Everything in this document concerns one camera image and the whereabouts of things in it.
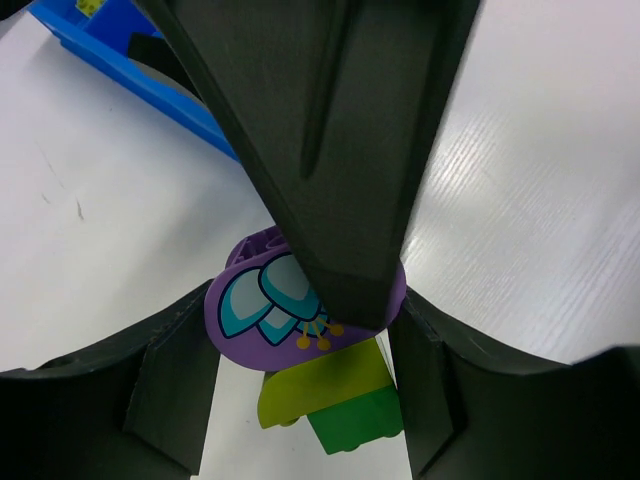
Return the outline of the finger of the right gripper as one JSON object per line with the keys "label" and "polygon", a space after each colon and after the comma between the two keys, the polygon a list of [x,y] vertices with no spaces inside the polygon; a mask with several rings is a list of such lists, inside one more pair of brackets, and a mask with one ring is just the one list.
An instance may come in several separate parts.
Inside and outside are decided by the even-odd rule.
{"label": "finger of the right gripper", "polygon": [[165,39],[134,32],[129,39],[127,57],[151,79],[173,88],[196,103],[202,103],[202,98]]}
{"label": "finger of the right gripper", "polygon": [[383,326],[475,1],[143,1],[328,313]]}

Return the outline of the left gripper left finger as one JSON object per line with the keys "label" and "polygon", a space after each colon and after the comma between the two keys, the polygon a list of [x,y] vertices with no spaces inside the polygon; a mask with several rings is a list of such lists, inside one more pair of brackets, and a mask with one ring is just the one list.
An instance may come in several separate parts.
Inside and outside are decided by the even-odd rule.
{"label": "left gripper left finger", "polygon": [[2,478],[199,474],[220,359],[207,290],[37,369],[2,372]]}

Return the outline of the lime sloped lego brick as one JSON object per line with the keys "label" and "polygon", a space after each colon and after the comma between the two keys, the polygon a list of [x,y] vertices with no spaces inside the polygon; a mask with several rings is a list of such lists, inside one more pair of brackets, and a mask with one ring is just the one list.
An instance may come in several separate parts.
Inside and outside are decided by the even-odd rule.
{"label": "lime sloped lego brick", "polygon": [[257,403],[263,429],[333,407],[392,384],[375,338],[264,377]]}

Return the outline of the green lego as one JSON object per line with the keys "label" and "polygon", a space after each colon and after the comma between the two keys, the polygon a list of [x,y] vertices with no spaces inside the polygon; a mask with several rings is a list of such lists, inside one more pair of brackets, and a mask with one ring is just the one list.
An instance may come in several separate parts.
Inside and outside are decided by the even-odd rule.
{"label": "green lego", "polygon": [[393,438],[403,430],[396,387],[352,398],[307,416],[327,455],[351,452],[381,438]]}

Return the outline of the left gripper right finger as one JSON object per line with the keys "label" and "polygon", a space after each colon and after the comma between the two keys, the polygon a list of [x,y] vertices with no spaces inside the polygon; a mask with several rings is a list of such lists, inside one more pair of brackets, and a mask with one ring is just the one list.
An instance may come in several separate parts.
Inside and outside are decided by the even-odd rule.
{"label": "left gripper right finger", "polygon": [[639,350],[571,365],[525,353],[409,291],[389,330],[416,479],[635,479]]}

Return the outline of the purple round lego brick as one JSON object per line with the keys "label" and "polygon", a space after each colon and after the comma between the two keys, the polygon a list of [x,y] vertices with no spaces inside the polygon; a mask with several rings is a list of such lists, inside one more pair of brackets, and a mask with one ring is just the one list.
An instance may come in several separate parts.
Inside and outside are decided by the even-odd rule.
{"label": "purple round lego brick", "polygon": [[343,325],[328,315],[275,225],[232,249],[206,293],[204,318],[220,353],[265,372],[345,349],[380,332]]}

